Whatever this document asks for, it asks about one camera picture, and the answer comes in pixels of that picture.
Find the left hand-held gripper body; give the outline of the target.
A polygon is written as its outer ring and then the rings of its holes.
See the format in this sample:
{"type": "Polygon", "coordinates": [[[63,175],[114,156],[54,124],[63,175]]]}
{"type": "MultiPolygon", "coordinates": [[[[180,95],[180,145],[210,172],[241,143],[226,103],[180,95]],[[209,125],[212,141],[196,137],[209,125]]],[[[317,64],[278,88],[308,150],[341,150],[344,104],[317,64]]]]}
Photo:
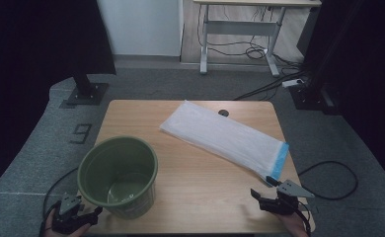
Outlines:
{"type": "Polygon", "coordinates": [[[84,207],[80,197],[64,194],[57,204],[58,207],[52,219],[53,231],[60,234],[71,234],[85,224],[93,224],[90,214],[78,214],[79,210],[84,207]]]}

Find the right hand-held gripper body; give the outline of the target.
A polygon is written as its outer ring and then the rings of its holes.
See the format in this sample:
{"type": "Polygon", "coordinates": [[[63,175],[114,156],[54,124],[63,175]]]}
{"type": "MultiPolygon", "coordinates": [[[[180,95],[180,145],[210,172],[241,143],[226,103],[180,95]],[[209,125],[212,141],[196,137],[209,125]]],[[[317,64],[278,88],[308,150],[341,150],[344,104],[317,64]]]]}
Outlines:
{"type": "Polygon", "coordinates": [[[299,198],[313,198],[314,195],[290,180],[280,182],[276,187],[277,197],[262,197],[259,201],[260,210],[280,215],[290,215],[299,209],[299,198]]]}

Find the green plastic bin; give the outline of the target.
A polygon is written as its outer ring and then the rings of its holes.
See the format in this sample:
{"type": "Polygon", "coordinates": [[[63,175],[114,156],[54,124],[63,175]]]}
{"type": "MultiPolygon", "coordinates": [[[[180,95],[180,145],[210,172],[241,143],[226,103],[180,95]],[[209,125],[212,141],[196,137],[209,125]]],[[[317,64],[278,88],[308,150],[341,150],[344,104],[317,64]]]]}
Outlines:
{"type": "Polygon", "coordinates": [[[144,140],[113,137],[83,158],[77,183],[84,199],[123,219],[145,214],[155,201],[158,158],[144,140]]]}

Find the white plastic bag blue edge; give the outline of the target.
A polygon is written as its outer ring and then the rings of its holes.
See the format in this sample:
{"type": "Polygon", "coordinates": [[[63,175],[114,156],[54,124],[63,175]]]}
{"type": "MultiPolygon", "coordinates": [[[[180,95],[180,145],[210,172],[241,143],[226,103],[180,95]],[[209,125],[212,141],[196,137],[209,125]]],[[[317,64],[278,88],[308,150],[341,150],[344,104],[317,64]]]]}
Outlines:
{"type": "Polygon", "coordinates": [[[286,142],[189,101],[182,102],[160,129],[252,170],[264,181],[279,180],[289,148],[286,142]]]}

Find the person's left hand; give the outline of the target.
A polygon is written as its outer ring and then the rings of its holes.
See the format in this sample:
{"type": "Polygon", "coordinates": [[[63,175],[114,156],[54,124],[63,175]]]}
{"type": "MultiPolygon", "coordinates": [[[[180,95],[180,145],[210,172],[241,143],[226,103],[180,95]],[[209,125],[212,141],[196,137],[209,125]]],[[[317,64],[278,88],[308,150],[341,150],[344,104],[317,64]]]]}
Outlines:
{"type": "Polygon", "coordinates": [[[42,237],[82,237],[91,227],[91,224],[87,223],[68,235],[55,232],[52,230],[52,220],[53,220],[54,214],[55,214],[55,210],[53,209],[46,219],[45,227],[41,232],[42,237]]]}

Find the person's right hand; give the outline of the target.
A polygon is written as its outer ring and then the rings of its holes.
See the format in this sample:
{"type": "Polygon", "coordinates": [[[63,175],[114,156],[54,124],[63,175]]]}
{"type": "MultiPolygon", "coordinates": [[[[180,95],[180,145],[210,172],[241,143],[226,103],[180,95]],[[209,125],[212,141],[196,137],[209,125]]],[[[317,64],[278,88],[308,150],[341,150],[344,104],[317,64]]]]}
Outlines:
{"type": "Polygon", "coordinates": [[[276,217],[280,220],[292,237],[309,237],[303,220],[296,213],[290,215],[277,214],[276,217]]]}

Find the dark floor tape marking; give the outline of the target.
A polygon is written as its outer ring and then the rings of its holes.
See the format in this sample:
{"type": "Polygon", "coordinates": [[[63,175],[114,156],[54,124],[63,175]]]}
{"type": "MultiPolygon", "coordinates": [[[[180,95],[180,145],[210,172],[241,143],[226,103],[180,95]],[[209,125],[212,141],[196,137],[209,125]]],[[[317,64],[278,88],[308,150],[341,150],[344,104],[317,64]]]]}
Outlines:
{"type": "Polygon", "coordinates": [[[71,144],[84,144],[90,134],[92,125],[90,123],[78,123],[69,140],[71,144]]]}

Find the black stand with dark base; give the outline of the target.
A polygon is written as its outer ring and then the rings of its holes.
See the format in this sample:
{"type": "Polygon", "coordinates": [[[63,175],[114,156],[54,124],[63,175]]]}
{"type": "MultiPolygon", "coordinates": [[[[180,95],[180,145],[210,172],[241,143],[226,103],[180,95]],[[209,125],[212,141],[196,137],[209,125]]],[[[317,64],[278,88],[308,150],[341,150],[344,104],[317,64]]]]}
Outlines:
{"type": "Polygon", "coordinates": [[[311,7],[297,48],[304,56],[300,69],[305,85],[289,90],[295,108],[338,113],[339,96],[334,81],[334,67],[339,64],[339,50],[344,48],[347,32],[364,0],[320,0],[311,7]]]}

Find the white power strip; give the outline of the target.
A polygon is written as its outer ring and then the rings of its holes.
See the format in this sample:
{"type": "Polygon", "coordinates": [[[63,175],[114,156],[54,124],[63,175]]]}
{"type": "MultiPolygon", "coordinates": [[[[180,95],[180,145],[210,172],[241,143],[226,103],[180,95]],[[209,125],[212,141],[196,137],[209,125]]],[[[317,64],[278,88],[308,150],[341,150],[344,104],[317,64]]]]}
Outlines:
{"type": "Polygon", "coordinates": [[[291,79],[281,83],[283,88],[295,87],[295,86],[304,86],[305,83],[302,79],[291,79]]]}

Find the black stand base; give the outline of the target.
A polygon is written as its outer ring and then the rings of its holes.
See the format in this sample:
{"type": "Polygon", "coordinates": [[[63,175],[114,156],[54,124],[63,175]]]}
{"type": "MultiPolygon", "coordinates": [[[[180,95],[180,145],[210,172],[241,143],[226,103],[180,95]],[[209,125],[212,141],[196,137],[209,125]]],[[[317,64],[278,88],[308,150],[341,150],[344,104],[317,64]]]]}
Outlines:
{"type": "Polygon", "coordinates": [[[75,88],[66,100],[66,106],[98,106],[105,96],[109,87],[108,83],[93,83],[86,74],[79,74],[73,77],[75,88]]]}

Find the black curtain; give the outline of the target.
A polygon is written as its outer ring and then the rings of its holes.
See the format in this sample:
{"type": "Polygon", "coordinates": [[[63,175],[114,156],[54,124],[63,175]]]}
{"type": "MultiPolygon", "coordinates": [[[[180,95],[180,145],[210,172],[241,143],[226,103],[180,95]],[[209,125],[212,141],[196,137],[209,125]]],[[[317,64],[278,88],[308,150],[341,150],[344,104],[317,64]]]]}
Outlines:
{"type": "Polygon", "coordinates": [[[42,116],[52,85],[115,72],[98,0],[0,0],[0,177],[42,116]]]}
{"type": "Polygon", "coordinates": [[[385,0],[364,0],[338,60],[338,111],[385,170],[385,0]]]}

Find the white-legged desk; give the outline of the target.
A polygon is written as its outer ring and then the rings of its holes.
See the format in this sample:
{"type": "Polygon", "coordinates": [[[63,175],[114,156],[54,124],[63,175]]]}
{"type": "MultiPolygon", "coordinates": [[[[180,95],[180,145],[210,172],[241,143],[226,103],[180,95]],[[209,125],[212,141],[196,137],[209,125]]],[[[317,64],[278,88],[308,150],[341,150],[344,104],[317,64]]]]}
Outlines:
{"type": "Polygon", "coordinates": [[[273,77],[278,77],[279,72],[274,62],[273,50],[282,26],[282,21],[287,8],[319,8],[320,0],[193,0],[194,3],[204,6],[203,17],[203,42],[200,52],[199,72],[207,73],[207,36],[263,36],[270,37],[268,48],[265,50],[265,59],[273,77]],[[215,5],[229,6],[257,6],[277,7],[279,16],[275,22],[237,22],[213,21],[209,19],[209,7],[215,5]]]}

